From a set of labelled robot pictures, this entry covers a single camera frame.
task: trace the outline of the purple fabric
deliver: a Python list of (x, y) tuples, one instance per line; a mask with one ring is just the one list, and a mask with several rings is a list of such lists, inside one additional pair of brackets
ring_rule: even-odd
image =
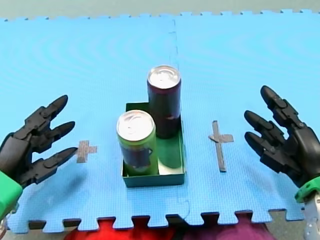
[(238, 216), (236, 225), (191, 228), (183, 240), (276, 240), (265, 224), (251, 223), (247, 216)]

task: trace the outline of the can label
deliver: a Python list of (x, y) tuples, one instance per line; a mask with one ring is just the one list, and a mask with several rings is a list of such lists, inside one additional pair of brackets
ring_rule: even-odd
[(136, 171), (143, 172), (150, 167), (150, 156), (153, 153), (151, 148), (125, 148), (121, 146), (124, 162)]

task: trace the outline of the robotic hand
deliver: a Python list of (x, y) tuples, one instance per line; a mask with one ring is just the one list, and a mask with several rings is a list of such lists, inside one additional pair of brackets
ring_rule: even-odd
[(263, 164), (277, 173), (285, 173), (300, 188), (295, 199), (305, 203), (304, 239), (320, 240), (320, 142), (314, 131), (299, 120), (298, 112), (287, 100), (267, 86), (263, 86), (260, 93), (273, 118), (287, 129), (289, 137), (285, 139), (272, 121), (247, 110), (245, 119), (261, 137), (246, 132), (245, 140)]
[(53, 120), (66, 106), (68, 96), (53, 101), (48, 107), (41, 106), (24, 121), (24, 126), (10, 133), (0, 146), (0, 239), (5, 234), (5, 216), (17, 205), (23, 188), (39, 184), (56, 173), (58, 166), (68, 161), (78, 150), (67, 148), (48, 159), (32, 161), (32, 153), (42, 153), (52, 143), (68, 134), (74, 121), (50, 128)]

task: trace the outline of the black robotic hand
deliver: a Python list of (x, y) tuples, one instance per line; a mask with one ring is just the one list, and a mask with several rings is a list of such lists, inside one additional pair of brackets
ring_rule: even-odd
[(10, 133), (0, 146), (0, 171), (19, 183), (23, 188), (32, 183), (39, 184), (56, 173), (58, 166), (69, 160), (78, 150), (67, 148), (48, 159), (32, 162), (32, 153), (42, 153), (52, 143), (68, 134), (74, 121), (50, 129), (53, 120), (66, 106), (68, 96), (63, 95), (48, 107), (41, 106), (27, 119), (25, 125)]
[(244, 137), (260, 156), (260, 161), (275, 172), (287, 174), (300, 188), (320, 176), (320, 142), (314, 131), (298, 118), (290, 103), (280, 98), (271, 88), (263, 86), (261, 96), (273, 118), (287, 129), (289, 137), (272, 122), (254, 112), (245, 111), (244, 117), (261, 137), (246, 132)]

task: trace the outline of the can lid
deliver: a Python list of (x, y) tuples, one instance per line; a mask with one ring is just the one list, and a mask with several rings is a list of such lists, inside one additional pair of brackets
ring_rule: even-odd
[(153, 131), (155, 122), (149, 113), (131, 110), (123, 113), (116, 124), (118, 135), (127, 141), (141, 141)]
[(148, 82), (159, 89), (170, 89), (179, 84), (181, 78), (177, 69), (168, 65), (154, 67), (148, 74)]

